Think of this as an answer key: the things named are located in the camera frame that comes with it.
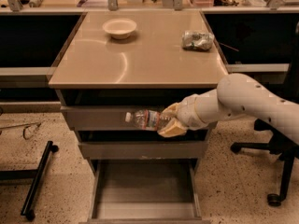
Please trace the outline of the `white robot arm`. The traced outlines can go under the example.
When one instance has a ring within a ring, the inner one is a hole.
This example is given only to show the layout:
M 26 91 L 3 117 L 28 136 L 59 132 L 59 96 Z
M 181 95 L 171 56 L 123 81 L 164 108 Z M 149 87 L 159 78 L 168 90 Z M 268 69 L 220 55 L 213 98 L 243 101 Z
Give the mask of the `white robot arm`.
M 255 79 L 234 73 L 223 77 L 217 88 L 185 97 L 164 110 L 171 120 L 158 130 L 174 137 L 199 130 L 216 121 L 249 115 L 260 119 L 299 145 L 299 104 L 276 96 Z

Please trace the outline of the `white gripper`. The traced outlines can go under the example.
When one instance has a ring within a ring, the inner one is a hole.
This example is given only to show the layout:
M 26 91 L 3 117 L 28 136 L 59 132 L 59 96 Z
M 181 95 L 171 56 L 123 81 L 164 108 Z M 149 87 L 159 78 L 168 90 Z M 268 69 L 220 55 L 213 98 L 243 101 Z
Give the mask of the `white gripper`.
M 197 101 L 199 96 L 193 94 L 185 97 L 179 103 L 173 103 L 163 110 L 162 114 L 171 118 L 171 120 L 158 131 L 158 134 L 164 138 L 184 135 L 189 130 L 199 130 L 207 126 L 197 112 Z

